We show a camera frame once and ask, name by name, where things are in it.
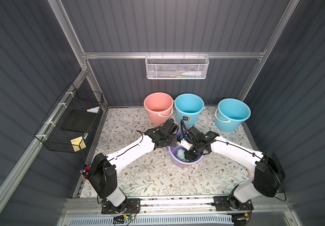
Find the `purple plastic bucket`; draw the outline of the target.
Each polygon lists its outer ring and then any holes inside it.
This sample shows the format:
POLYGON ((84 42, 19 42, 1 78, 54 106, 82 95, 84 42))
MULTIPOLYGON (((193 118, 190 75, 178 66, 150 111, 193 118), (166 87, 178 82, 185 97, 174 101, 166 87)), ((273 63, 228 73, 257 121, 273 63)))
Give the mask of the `purple plastic bucket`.
POLYGON ((194 162, 184 162, 181 159, 179 159, 177 156, 178 150, 180 150, 180 149, 186 150, 183 146, 181 146, 181 145, 176 145, 175 147, 168 146, 168 147, 166 147, 166 149, 167 149, 168 153, 171 155, 171 159, 172 159, 173 163, 180 168, 184 168, 184 167, 188 167, 188 166, 197 164, 203 159, 203 156, 199 155, 199 157, 194 162))

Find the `light green cloth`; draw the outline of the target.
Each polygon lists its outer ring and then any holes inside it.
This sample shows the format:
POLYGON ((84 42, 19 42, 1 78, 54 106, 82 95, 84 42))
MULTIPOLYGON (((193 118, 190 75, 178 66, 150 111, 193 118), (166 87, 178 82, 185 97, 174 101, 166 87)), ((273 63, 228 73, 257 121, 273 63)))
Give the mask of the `light green cloth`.
POLYGON ((186 159, 185 159, 185 151, 184 151, 183 149, 179 149, 179 150, 177 151, 176 157, 177 157, 180 161, 185 162, 185 161, 186 161, 186 159))

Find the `pink plastic bucket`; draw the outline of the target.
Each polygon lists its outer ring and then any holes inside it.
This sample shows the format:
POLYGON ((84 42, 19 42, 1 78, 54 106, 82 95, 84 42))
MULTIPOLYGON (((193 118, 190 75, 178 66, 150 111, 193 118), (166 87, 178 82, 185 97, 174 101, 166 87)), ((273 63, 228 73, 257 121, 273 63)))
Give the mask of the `pink plastic bucket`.
POLYGON ((173 98, 163 92, 155 92, 144 99, 144 107, 153 124, 165 123, 173 114, 173 98))

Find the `blue bucket with label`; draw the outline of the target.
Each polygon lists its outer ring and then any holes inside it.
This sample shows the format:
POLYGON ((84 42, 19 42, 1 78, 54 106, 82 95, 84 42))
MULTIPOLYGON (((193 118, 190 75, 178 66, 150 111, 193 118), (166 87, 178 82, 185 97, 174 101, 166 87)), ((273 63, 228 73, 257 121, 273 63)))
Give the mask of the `blue bucket with label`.
POLYGON ((183 121, 187 127, 190 127, 197 122, 200 113, 205 108, 205 104, 199 96, 185 93, 176 97, 174 107, 177 121, 183 121))

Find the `blue bucket white handle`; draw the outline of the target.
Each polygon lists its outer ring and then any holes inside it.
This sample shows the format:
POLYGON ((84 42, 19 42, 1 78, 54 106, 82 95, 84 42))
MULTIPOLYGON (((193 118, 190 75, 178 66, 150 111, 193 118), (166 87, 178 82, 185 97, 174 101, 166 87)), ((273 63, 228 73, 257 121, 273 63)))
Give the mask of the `blue bucket white handle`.
POLYGON ((224 132, 233 132, 249 119, 251 109, 244 102, 226 98, 219 102, 215 111, 215 123, 224 132))

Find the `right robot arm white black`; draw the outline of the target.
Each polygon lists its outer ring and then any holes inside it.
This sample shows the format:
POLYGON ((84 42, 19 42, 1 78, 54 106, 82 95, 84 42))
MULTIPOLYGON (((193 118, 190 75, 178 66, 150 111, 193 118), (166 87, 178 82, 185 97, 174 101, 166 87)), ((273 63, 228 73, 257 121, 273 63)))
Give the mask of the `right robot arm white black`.
POLYGON ((199 155, 217 153, 251 172, 251 179, 236 185, 227 196, 225 208, 237 211, 257 196, 275 197, 285 179, 285 172, 275 153, 247 149, 213 131, 203 134, 196 127, 187 129, 181 125, 180 128, 183 139, 191 145, 185 152, 189 161, 195 161, 199 155))

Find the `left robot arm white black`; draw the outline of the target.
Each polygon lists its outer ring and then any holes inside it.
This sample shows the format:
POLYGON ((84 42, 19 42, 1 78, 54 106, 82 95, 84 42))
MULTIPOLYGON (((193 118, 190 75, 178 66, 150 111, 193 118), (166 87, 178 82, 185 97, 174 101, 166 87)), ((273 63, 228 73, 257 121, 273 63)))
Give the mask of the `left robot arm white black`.
POLYGON ((90 165, 86 180, 97 192, 98 198, 109 201, 114 207, 127 205, 127 197, 118 188, 119 173, 139 157, 163 147, 177 145, 177 129, 173 119, 168 119, 162 125, 145 132, 139 132, 141 137, 121 150, 105 156, 96 155, 90 165))

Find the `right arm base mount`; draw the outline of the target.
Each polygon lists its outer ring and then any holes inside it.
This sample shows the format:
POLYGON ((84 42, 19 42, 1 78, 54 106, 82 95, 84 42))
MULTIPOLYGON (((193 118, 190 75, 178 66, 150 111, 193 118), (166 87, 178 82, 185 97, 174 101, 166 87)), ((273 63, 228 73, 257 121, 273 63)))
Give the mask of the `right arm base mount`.
POLYGON ((247 202, 240 202, 234 196, 214 196, 213 206, 215 206, 216 211, 252 211, 254 207, 251 200, 247 202))

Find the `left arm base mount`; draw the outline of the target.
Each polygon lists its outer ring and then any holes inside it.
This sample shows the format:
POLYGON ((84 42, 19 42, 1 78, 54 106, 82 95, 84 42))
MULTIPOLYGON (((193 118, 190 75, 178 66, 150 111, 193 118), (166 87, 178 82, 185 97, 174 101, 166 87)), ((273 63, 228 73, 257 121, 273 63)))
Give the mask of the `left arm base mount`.
POLYGON ((118 207, 114 206, 109 200, 102 204, 101 214, 135 214, 140 208, 141 199, 128 198, 118 207))

